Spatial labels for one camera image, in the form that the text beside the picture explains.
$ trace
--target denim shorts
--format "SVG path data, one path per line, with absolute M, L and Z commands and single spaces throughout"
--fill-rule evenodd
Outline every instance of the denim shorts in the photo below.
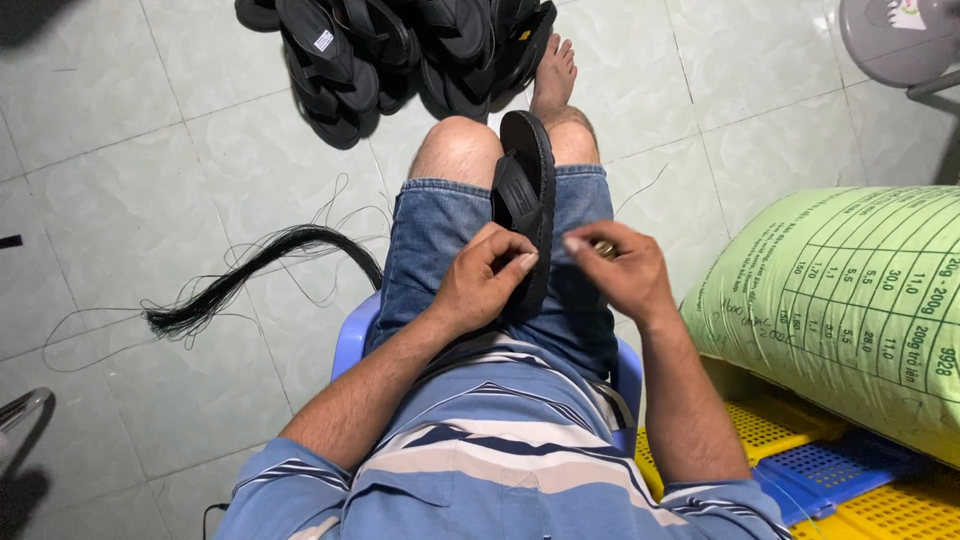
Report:
M 447 266 L 491 221 L 490 191 L 439 178 L 408 180 L 396 196 L 381 311 L 367 335 L 372 351 L 433 302 Z M 540 314 L 525 321 L 504 313 L 492 330 L 568 361 L 588 380 L 606 380 L 616 363 L 613 315 L 564 249 L 563 234 L 612 219 L 607 173 L 596 164 L 557 167 L 550 282 Z

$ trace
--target fingernail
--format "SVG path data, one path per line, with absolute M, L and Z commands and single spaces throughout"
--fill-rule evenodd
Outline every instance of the fingernail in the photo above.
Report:
M 530 270 L 531 268 L 534 267 L 534 264 L 537 264 L 538 258 L 539 257 L 535 253 L 525 253 L 521 255 L 520 268 L 522 268 L 524 272 L 526 272 L 527 270 Z
M 564 238 L 564 246 L 571 255 L 575 255 L 578 251 L 580 251 L 580 248 L 584 247 L 584 243 L 580 241 L 580 238 L 567 236 Z

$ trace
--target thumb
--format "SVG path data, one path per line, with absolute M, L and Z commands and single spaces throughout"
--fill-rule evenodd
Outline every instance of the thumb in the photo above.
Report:
M 566 252 L 577 261 L 577 266 L 580 266 L 584 274 L 587 274 L 595 282 L 604 272 L 606 265 L 612 264 L 612 262 L 597 255 L 593 247 L 583 238 L 565 236 L 564 247 Z
M 503 292 L 510 294 L 523 281 L 523 278 L 527 277 L 539 258 L 540 255 L 536 253 L 525 253 L 519 257 L 514 257 L 502 270 L 497 272 L 496 276 L 493 276 L 492 281 L 498 287 L 502 287 Z

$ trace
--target forearm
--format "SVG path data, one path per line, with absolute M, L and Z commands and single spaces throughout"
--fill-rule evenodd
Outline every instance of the forearm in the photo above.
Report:
M 423 368 L 455 337 L 428 309 L 310 400 L 280 436 L 353 468 Z
M 647 437 L 664 483 L 748 479 L 730 415 L 700 363 L 680 314 L 638 325 L 647 388 Z

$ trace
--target blue striped shirt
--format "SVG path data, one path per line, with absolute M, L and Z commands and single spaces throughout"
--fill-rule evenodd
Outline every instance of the blue striped shirt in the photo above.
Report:
M 790 538 L 752 480 L 670 484 L 655 503 L 612 445 L 632 422 L 608 387 L 490 333 L 430 365 L 354 474 L 268 443 L 217 538 Z

